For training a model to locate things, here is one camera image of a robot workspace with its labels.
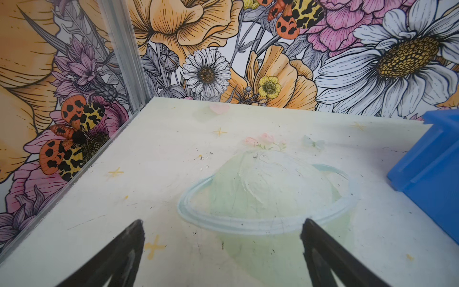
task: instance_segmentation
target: daisy center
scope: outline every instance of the daisy center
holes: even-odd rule
[[[276,83],[273,81],[267,81],[266,83],[263,84],[263,90],[267,94],[275,94],[276,93]]]
[[[199,72],[199,79],[201,79],[203,83],[210,84],[213,80],[215,80],[215,73],[211,68],[203,68]]]
[[[435,58],[438,40],[418,38],[392,47],[378,62],[378,74],[384,78],[399,78],[413,74]]]

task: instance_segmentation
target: blue container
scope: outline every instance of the blue container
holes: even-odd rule
[[[423,118],[433,126],[387,177],[459,243],[459,109]]]

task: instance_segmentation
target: yellow cross mark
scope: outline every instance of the yellow cross mark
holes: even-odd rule
[[[357,123],[357,122],[355,122],[355,124],[351,125],[351,127],[357,128],[357,129],[359,129],[359,130],[365,130],[365,126],[364,126],[364,125],[361,125],[361,124],[359,124],[359,123]]]
[[[115,171],[109,171],[108,173],[112,174],[112,177],[115,177],[117,176],[118,174],[123,174],[124,171],[119,171],[120,168],[118,168],[117,170]]]
[[[156,235],[155,242],[153,244],[147,243],[145,244],[145,249],[151,249],[150,254],[148,254],[148,260],[152,260],[153,256],[155,256],[155,250],[162,250],[166,248],[166,245],[158,245],[159,235]]]
[[[218,130],[213,131],[214,133],[218,134],[218,137],[220,137],[221,134],[226,134],[226,131],[222,131],[222,128],[219,128]]]

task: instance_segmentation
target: orange butterfly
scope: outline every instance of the orange butterfly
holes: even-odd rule
[[[86,104],[83,96],[72,96],[62,105],[61,115],[69,125],[55,124],[50,130],[65,140],[49,140],[40,149],[39,163],[44,174],[59,170],[65,181],[70,181],[83,167],[83,144],[88,132],[104,116],[105,109],[98,103]]]
[[[277,34],[284,39],[295,39],[300,29],[309,29],[324,18],[324,9],[318,0],[277,0],[269,10],[268,21],[282,12],[276,24]],[[263,6],[268,6],[273,0],[258,0]]]

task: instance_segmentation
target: white daisy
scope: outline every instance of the white daisy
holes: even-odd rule
[[[354,36],[364,47],[325,61],[314,80],[324,90],[320,111],[390,117],[411,114],[421,100],[437,105],[456,92],[456,72],[436,56],[459,63],[459,9],[435,20],[438,2],[417,0],[408,18],[387,12],[382,25],[360,26]]]
[[[202,49],[185,59],[183,77],[186,86],[205,101],[220,99],[229,86],[230,63],[214,49]]]

